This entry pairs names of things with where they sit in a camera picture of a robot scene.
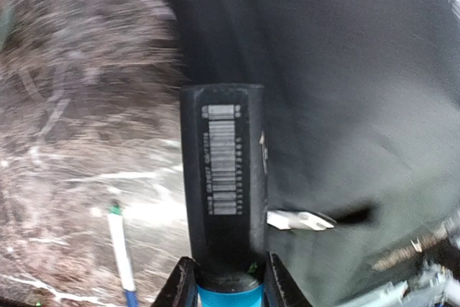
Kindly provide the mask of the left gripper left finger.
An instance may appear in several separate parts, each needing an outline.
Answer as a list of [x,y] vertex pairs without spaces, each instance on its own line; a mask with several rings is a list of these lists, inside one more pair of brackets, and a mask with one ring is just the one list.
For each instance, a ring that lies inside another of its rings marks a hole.
[[194,268],[193,259],[181,257],[157,294],[152,307],[196,307],[197,285]]

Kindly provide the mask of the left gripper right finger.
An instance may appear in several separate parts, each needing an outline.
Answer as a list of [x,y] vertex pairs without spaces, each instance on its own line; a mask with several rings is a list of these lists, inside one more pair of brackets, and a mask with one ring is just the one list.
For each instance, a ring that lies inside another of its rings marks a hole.
[[309,301],[275,253],[269,252],[264,272],[264,306],[309,307]]

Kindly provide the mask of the blue capped marker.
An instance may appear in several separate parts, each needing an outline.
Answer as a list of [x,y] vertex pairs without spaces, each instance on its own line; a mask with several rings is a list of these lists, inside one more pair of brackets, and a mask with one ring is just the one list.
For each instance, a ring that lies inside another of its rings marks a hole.
[[180,92],[185,203],[204,306],[261,306],[267,252],[263,87]]

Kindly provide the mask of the black student bag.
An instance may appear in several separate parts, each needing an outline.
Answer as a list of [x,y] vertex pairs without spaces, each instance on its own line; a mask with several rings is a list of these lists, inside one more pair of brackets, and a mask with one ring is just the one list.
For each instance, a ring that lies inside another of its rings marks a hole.
[[190,82],[260,83],[269,206],[325,214],[270,232],[314,306],[459,269],[459,0],[171,0]]

